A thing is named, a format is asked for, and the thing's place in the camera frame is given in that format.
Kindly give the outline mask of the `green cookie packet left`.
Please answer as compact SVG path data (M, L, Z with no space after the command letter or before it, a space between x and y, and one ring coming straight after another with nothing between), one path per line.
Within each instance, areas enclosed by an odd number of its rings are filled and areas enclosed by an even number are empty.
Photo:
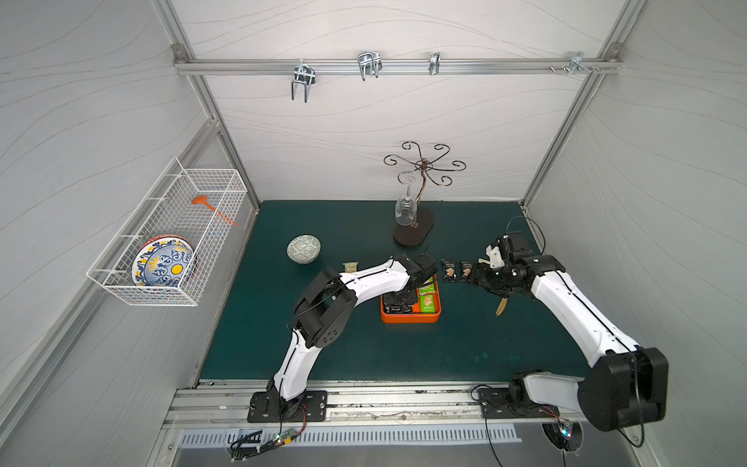
M435 294L427 294L419 297L419 311L424 314L438 312L438 300Z

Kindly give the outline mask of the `clear wine glass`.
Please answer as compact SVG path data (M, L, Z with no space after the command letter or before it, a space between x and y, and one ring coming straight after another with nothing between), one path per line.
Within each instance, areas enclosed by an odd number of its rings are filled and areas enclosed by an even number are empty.
M399 226L414 228L420 197L419 178L412 171L402 172L398 181L406 187L406 193L396 202L395 220Z

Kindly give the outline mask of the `green cookie packet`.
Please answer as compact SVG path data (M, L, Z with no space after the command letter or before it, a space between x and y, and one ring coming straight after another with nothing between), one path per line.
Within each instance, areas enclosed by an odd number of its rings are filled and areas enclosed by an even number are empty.
M427 294L419 297L419 311L424 314L438 312L438 300L435 294Z
M436 294L437 293L437 281L435 279L432 279L428 281L427 283L423 284L420 288L418 288L417 291L420 296Z

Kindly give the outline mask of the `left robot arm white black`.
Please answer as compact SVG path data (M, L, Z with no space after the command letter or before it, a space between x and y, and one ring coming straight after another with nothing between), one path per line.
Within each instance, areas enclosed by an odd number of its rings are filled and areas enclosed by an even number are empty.
M323 270L305 289L289 321L289 348L268 382L272 406L282 416L297 412L321 350L342 334L358 305L389 293L410 294L426 285L437 271L436 260L426 253L414 259L395 253L384 263L360 272Z

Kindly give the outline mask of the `colourful patterned plate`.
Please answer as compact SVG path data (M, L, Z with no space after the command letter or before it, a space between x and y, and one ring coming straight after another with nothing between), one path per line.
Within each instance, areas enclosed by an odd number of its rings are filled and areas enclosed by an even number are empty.
M140 287L177 287L192 272L194 256L194 248L182 237L152 239L135 254L132 281Z

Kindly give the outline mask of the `metal hook right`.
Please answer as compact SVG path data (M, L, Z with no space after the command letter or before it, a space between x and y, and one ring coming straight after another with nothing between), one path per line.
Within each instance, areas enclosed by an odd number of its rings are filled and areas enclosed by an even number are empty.
M574 54L574 56L570 58L568 64L565 64L560 68L550 66L549 70L554 74L565 74L566 76L572 76L574 74L591 75L600 72L598 66L585 64L583 53Z

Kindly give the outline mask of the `orange storage box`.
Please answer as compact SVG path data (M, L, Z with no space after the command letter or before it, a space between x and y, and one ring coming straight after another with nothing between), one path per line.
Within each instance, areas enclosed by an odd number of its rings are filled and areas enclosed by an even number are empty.
M397 292L399 298L402 300L402 295L406 291ZM440 319L442 313L441 294L440 288L437 282L437 293L435 294L438 300L438 312L432 314L424 314L419 311L419 297L418 304L413 309L385 309L384 308L384 295L381 296L381 320L387 324L429 324L435 323Z

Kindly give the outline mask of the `metal hook middle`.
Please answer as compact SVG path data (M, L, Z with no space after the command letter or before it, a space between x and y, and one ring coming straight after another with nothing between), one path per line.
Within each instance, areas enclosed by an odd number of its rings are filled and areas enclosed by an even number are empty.
M368 77L379 77L379 73L383 68L381 55L377 52L365 52L359 54L358 66L360 75L363 81L366 81Z

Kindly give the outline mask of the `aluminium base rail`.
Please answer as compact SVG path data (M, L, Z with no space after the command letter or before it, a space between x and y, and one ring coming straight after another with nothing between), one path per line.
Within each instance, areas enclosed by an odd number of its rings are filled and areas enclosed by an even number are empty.
M275 421L248 420L252 396L264 389L258 379L179 389L163 428L278 428ZM311 381L309 389L328 392L326 418L313 427L475 423L487 409L470 381Z

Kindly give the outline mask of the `metal hook left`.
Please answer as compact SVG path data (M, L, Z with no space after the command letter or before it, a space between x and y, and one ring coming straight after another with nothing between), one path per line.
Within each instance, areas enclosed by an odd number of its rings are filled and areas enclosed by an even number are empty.
M316 82L315 70L305 63L300 63L294 68L291 82L291 99L295 100L299 89L303 90L303 102L309 101L311 87Z

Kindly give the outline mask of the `cream cookie packet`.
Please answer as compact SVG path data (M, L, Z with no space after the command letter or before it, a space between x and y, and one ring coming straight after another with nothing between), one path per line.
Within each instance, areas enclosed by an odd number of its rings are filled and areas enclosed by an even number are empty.
M344 266L344 272L346 272L347 274L354 274L354 272L357 272L358 269L357 262L343 263L342 266Z

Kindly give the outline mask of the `golden knife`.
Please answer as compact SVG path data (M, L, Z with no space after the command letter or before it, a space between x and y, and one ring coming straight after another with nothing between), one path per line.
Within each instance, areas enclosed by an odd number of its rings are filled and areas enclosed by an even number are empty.
M508 305L508 299L502 298L498 305L498 308L496 309L495 316L500 316L505 311L507 305Z

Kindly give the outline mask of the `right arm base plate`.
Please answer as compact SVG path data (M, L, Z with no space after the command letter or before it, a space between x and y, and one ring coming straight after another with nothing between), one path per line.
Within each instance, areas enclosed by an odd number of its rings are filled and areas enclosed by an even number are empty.
M552 405L515 402L504 387L478 384L471 389L470 397L478 404L484 420L557 420L560 415Z

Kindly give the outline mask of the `black cookie packet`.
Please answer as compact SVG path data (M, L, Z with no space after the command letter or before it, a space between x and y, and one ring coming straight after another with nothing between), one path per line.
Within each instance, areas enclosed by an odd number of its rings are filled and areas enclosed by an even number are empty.
M446 282L457 282L458 275L457 275L456 263L451 260L443 260L442 266L443 266L443 272L444 272L444 280Z
M473 276L472 272L474 270L474 264L469 261L461 261L460 268L461 268L460 280L462 282L470 282Z

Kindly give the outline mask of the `aluminium top rail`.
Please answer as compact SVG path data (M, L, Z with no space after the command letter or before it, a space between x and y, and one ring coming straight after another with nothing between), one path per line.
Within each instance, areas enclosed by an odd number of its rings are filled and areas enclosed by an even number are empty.
M438 75L565 75L550 72L570 58L444 58ZM383 58L379 76L430 76L429 58ZM587 65L600 68L600 74L616 74L624 66L620 60L584 58ZM182 76L283 76L289 78L300 63L312 67L316 76L360 76L355 58L320 58L320 60L192 60L177 63Z

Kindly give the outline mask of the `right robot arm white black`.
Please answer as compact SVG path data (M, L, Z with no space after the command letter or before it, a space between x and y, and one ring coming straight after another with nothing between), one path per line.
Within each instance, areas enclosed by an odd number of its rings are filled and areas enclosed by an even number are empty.
M667 358L642 348L608 319L551 255L520 258L496 268L479 262L472 284L503 299L525 293L544 304L587 359L587 377L529 371L509 385L511 401L582 414L596 429L615 431L665 418Z

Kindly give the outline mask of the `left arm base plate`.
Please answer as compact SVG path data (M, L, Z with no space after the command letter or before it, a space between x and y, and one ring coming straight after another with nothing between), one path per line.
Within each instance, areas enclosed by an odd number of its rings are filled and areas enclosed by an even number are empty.
M255 392L250 400L246 420L249 423L321 422L327 416L328 392L307 390L285 400L276 389Z

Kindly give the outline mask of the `white vent grille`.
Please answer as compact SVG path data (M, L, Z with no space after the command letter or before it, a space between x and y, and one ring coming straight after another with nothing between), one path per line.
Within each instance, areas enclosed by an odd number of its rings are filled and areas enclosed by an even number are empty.
M181 449L224 449L227 451L239 438L249 436L246 444L257 447L270 441L277 429L269 427L186 429L182 432ZM416 424L309 426L290 446L300 447L360 447L360 446L467 446L492 442L519 443L521 437L511 423Z

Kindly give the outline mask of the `orange spatula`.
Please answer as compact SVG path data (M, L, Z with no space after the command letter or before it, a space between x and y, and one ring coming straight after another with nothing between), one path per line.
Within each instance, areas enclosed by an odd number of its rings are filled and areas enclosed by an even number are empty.
M209 203L208 196L197 196L192 199L192 205L203 205L210 209L212 212L214 212L216 215L218 215L220 218L228 222L229 224L236 226L237 223L233 221L233 219L229 218L226 214L215 208L212 204Z

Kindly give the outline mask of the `green patterned bowl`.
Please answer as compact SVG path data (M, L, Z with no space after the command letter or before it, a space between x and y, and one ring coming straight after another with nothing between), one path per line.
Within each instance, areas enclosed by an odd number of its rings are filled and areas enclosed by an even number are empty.
M299 235L286 248L287 256L299 265L313 263L321 252L321 242L314 235Z

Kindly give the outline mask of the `metal hook small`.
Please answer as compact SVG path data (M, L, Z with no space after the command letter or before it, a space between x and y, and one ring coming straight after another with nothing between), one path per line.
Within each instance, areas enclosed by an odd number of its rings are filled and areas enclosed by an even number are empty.
M440 72L441 54L433 52L429 58L428 72L430 76L437 76Z

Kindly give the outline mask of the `green cookie packet right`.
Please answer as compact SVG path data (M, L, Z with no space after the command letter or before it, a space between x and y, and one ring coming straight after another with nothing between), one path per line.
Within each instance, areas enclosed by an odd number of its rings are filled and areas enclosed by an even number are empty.
M417 291L420 296L436 294L437 293L437 281L435 279L432 279L428 281L427 283L423 284L420 288L418 288Z

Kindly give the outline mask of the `metal glass holder stand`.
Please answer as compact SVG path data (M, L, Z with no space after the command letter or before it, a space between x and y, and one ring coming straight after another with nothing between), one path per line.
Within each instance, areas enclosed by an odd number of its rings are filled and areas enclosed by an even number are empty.
M406 187L406 194L395 204L397 226L393 237L402 247L414 248L423 243L435 222L433 212L420 206L426 187L429 183L441 188L450 187L453 184L451 173L465 171L467 165L463 161L453 160L451 167L437 167L451 153L451 148L445 143L434 145L433 149L438 153L435 159L426 158L416 141L405 141L401 147L404 151L416 151L416 158L409 160L397 154L389 154L383 158L383 163L388 167L396 167L398 163L409 167L397 176L398 182Z

